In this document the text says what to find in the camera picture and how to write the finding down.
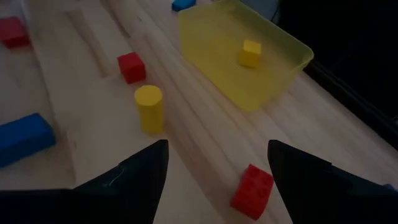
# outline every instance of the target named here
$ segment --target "lego brick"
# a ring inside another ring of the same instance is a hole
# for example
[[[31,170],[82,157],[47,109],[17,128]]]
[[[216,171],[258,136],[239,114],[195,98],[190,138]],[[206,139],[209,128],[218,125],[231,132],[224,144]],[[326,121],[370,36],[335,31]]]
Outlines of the lego brick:
[[[145,65],[137,53],[129,53],[118,57],[120,72],[128,84],[146,79]]]
[[[243,42],[243,49],[239,53],[239,64],[249,68],[256,68],[260,62],[261,44],[245,40]]]
[[[196,0],[175,0],[172,4],[172,9],[176,12],[188,9],[196,4]]]
[[[55,143],[51,126],[38,113],[3,124],[0,126],[0,167]]]
[[[153,85],[144,85],[134,94],[143,131],[156,134],[163,131],[163,94]]]
[[[253,220],[258,220],[266,209],[274,178],[250,164],[245,170],[231,206]]]
[[[0,19],[0,40],[9,49],[30,44],[24,26],[15,16]]]

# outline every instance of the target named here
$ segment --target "wooden surface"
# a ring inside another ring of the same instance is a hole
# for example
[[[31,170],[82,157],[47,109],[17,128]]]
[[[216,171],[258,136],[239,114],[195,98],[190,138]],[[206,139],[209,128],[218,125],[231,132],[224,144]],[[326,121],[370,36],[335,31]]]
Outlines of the wooden surface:
[[[40,112],[59,144],[0,171],[2,189],[73,187],[159,138],[170,140],[170,161],[155,223],[251,223],[229,200],[248,164],[270,171],[270,139],[398,185],[398,152],[304,73],[260,110],[237,109],[180,55],[171,2],[17,2],[34,52],[1,46],[0,121]],[[144,83],[127,85],[118,72],[116,57],[131,51],[146,64]],[[134,90],[143,84],[164,92],[158,136],[139,127]],[[291,223],[276,187],[258,223]]]

